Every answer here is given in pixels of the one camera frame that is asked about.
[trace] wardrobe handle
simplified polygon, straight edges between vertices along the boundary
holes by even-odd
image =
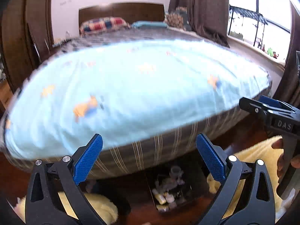
[[[35,51],[36,51],[36,53],[37,53],[37,56],[38,56],[39,63],[41,64],[41,63],[42,63],[41,57],[40,57],[40,54],[39,54],[39,52],[38,52],[37,45],[35,44],[35,40],[34,40],[34,38],[33,38],[33,35],[31,34],[30,26],[29,26],[28,23],[27,23],[27,26],[28,26],[28,30],[29,30],[29,34],[30,34],[31,40],[32,40],[32,42],[33,42],[34,49],[35,49]]]
[[[48,52],[49,52],[49,54],[50,54],[49,46],[48,46],[48,44],[47,44],[47,41],[46,41],[46,39],[44,39],[44,41],[45,41],[45,43],[46,43],[46,46],[47,46]]]

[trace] storage box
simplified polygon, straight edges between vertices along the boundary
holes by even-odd
[[[177,185],[176,188],[170,190],[168,193],[172,194],[175,198],[176,204],[171,206],[166,202],[161,205],[155,198],[152,190],[157,189],[155,182],[159,181],[160,185],[163,180],[170,178],[169,172],[173,166],[179,166],[183,171],[181,179],[184,181],[183,185]],[[148,186],[152,194],[153,203],[159,212],[169,212],[177,210],[184,205],[192,203],[195,199],[204,194],[209,193],[209,187],[206,182],[206,177],[202,171],[203,160],[198,151],[185,154],[168,163],[149,168],[145,171]]]

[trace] metal screw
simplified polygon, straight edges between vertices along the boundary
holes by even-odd
[[[264,164],[264,162],[263,162],[263,160],[259,159],[259,160],[257,160],[257,164],[260,165],[260,166],[262,166]]]
[[[65,156],[62,158],[63,162],[69,162],[71,160],[71,158],[69,156]]]
[[[228,159],[232,162],[235,162],[237,160],[236,156],[234,155],[229,156]]]
[[[40,166],[40,165],[42,164],[42,160],[41,160],[41,159],[37,160],[37,161],[35,162],[35,164],[36,164],[37,166]]]

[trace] plaid pillowcase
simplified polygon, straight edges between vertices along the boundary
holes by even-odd
[[[121,28],[130,28],[130,25],[122,18],[105,17],[83,22],[79,31],[80,36],[85,36],[101,32],[116,31]]]

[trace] wardrobe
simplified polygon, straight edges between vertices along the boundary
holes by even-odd
[[[51,0],[10,0],[0,19],[0,51],[12,92],[49,57],[53,44]]]

